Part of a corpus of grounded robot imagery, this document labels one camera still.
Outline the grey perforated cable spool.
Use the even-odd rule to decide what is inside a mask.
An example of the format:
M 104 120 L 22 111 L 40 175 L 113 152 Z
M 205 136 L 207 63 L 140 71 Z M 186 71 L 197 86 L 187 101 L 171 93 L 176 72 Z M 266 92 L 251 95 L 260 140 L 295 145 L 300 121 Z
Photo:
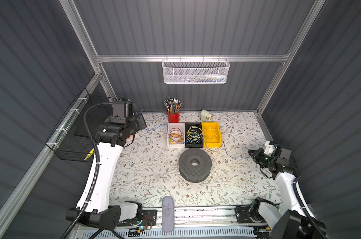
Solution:
M 212 169 L 210 155 L 200 148 L 189 148 L 179 157 L 180 175 L 188 182 L 200 183 L 207 179 Z

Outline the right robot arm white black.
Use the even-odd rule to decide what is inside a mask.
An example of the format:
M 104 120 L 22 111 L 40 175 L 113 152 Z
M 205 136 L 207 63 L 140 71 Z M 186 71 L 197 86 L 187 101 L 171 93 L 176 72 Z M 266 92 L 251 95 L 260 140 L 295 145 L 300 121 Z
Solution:
M 309 209 L 299 187 L 300 173 L 290 167 L 291 152 L 272 141 L 265 148 L 248 150 L 250 158 L 267 169 L 280 192 L 282 202 L 277 205 L 270 200 L 257 197 L 250 206 L 237 206 L 236 219 L 239 224 L 266 223 L 270 239 L 325 239 L 327 229 Z

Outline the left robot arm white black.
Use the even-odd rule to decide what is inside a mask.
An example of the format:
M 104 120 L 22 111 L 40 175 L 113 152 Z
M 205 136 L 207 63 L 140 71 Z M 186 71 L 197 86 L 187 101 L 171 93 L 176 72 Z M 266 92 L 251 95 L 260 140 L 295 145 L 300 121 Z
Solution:
M 118 159 L 127 139 L 135 138 L 138 131 L 147 127 L 145 119 L 138 111 L 137 105 L 129 100 L 110 102 L 112 114 L 101 123 L 95 133 L 88 124 L 88 113 L 99 103 L 89 107 L 83 118 L 86 132 L 92 144 L 93 162 L 84 192 L 77 206 L 68 210 L 66 218 L 71 224 L 61 235 L 65 239 L 77 224 L 97 228 L 97 234 L 104 230 L 114 231 L 118 224 L 127 221 L 142 220 L 142 204 L 126 201 L 111 206 L 109 204 L 110 185 Z

